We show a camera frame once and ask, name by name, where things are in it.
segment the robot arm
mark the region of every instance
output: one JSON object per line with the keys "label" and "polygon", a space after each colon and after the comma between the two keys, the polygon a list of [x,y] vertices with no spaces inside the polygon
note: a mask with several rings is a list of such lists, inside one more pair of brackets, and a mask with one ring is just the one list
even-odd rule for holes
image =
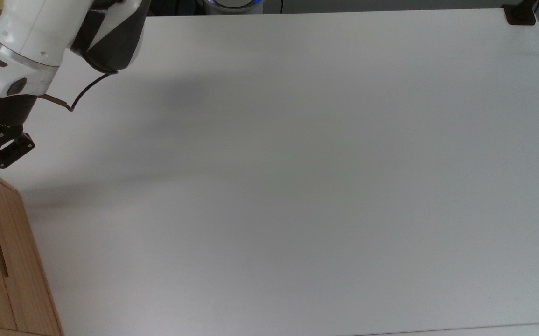
{"label": "robot arm", "polygon": [[150,0],[5,0],[0,16],[0,168],[35,147],[23,132],[70,48],[115,74],[139,51]]}

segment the black cable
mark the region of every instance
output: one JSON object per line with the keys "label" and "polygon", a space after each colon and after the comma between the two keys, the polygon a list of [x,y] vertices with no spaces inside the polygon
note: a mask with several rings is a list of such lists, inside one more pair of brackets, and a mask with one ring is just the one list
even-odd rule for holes
{"label": "black cable", "polygon": [[77,106],[79,100],[81,100],[82,96],[84,94],[86,94],[87,91],[89,91],[90,88],[92,88],[95,84],[99,83],[101,80],[103,80],[105,77],[109,77],[110,75],[112,74],[105,74],[99,78],[97,78],[96,80],[92,81],[92,83],[90,83],[89,85],[87,85],[82,91],[81,93],[79,93],[79,95],[77,96],[77,98],[75,99],[75,101],[72,103],[72,106],[69,106],[67,102],[64,102],[64,100],[61,100],[61,99],[58,99],[56,97],[52,97],[50,96],[49,94],[44,94],[44,95],[41,95],[39,96],[39,98],[42,98],[42,99],[45,99],[45,100],[48,100],[49,102],[52,102],[54,104],[58,104],[60,106],[62,106],[63,108],[66,108],[68,111],[72,112],[75,110],[75,107]]}

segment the wooden cabinet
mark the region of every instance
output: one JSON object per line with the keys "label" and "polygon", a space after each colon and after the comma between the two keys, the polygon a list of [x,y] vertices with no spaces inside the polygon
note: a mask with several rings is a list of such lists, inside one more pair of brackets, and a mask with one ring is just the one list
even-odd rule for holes
{"label": "wooden cabinet", "polygon": [[22,199],[1,179],[0,332],[62,336]]}

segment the silver ring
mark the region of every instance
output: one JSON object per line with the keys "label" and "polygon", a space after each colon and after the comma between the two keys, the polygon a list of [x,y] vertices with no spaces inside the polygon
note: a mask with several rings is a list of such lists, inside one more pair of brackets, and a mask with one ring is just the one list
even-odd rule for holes
{"label": "silver ring", "polygon": [[30,66],[33,69],[37,70],[47,70],[47,71],[56,71],[59,67],[58,66],[51,66],[46,65],[43,63],[35,62],[32,59],[28,59],[24,57],[23,55],[15,53],[13,50],[9,49],[9,47],[6,47],[0,42],[0,52],[11,59],[15,60],[18,63],[24,64],[26,66]]}

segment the white table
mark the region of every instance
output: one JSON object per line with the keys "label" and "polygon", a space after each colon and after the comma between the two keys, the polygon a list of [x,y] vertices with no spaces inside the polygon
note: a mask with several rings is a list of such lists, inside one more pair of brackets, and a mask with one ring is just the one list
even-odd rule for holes
{"label": "white table", "polygon": [[539,336],[539,325],[425,331],[387,336]]}
{"label": "white table", "polygon": [[539,323],[539,26],[501,9],[148,19],[25,125],[67,336]]}

